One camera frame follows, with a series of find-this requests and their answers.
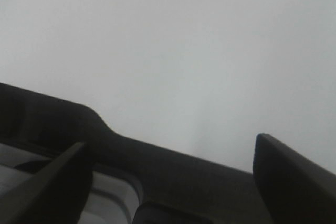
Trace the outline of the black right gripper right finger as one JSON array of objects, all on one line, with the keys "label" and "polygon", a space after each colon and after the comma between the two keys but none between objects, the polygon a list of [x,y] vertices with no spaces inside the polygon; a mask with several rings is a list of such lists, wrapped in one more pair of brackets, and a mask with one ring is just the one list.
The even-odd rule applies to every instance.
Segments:
[{"label": "black right gripper right finger", "polygon": [[274,223],[335,223],[335,174],[265,133],[253,177]]}]

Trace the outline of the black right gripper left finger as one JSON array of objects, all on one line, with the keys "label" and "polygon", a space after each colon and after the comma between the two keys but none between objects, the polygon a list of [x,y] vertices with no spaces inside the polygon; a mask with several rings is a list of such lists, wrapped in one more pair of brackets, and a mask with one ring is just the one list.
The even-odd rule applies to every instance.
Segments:
[{"label": "black right gripper left finger", "polygon": [[1,223],[78,223],[92,186],[89,146],[76,143],[1,196]]}]

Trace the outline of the black robot base housing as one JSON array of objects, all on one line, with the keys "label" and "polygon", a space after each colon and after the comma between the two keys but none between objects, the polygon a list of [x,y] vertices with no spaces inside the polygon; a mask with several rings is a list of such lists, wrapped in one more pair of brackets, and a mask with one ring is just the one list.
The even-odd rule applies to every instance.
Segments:
[{"label": "black robot base housing", "polygon": [[142,202],[210,223],[271,223],[252,174],[119,135],[82,104],[1,84],[1,142],[48,157],[85,142]]}]

